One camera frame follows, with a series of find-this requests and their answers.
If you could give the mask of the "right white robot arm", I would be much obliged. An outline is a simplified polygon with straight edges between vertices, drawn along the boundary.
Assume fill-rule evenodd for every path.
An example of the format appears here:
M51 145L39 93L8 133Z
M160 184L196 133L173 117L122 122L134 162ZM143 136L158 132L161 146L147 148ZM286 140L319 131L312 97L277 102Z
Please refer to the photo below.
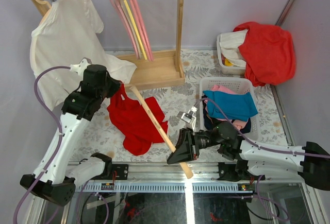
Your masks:
M168 159L168 164L197 160L200 151L218 146L218 153L235 164L219 164L219 179L237 182L261 178L303 179L316 189L329 191L329 153L319 144L304 146L275 146L249 140L229 122L211 130L193 131L182 128Z

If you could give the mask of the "red t shirt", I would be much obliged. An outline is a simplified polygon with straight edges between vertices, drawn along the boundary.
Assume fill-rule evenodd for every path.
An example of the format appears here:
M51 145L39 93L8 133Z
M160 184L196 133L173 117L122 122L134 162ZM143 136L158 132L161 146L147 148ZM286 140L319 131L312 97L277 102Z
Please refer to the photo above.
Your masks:
M107 110L112 124L124 134L123 146L131 154L143 155L152 144L164 142L144 108L127 96L124 86L111 97Z

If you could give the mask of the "light wooden hanger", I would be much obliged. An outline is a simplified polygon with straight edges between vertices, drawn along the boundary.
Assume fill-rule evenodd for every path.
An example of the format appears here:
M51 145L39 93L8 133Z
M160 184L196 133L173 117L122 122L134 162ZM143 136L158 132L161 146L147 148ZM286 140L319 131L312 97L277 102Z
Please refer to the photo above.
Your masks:
M164 142L166 143L166 145L168 146L168 148L170 149L170 151L171 152L175 152L176 151L175 146L173 145L173 143L171 142L171 140L169 139L169 137L167 136L167 134L165 133L165 131L163 130L163 128L161 127L161 125L159 124L159 122L157 121L156 117L152 113L151 109L149 108L149 106L145 102L144 98L142 97L142 95L140 94L140 92L138 91L138 89L134 85L132 85L130 87L130 90L137 97L137 99L140 102L141 106L145 110L146 114L150 118L151 122L153 123L153 125L157 129L159 135L162 137L162 139L164 140ZM183 170L186 178L187 179L191 179L193 177L193 172L191 171L191 169L187 165L187 163L186 162L180 162L179 165L182 168L182 170Z

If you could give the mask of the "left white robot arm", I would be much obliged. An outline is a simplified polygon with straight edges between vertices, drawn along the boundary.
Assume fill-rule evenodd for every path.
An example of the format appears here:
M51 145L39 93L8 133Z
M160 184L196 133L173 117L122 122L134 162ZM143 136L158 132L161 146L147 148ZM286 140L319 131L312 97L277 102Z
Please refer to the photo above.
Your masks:
M49 148L32 174L21 177L20 185L33 195L57 206L65 206L76 188L90 179L107 180L112 176L112 159L99 152L68 170L70 156L104 99L111 98L121 87L106 67L89 64L86 59L68 68L82 76L82 81L64 100L58 129Z

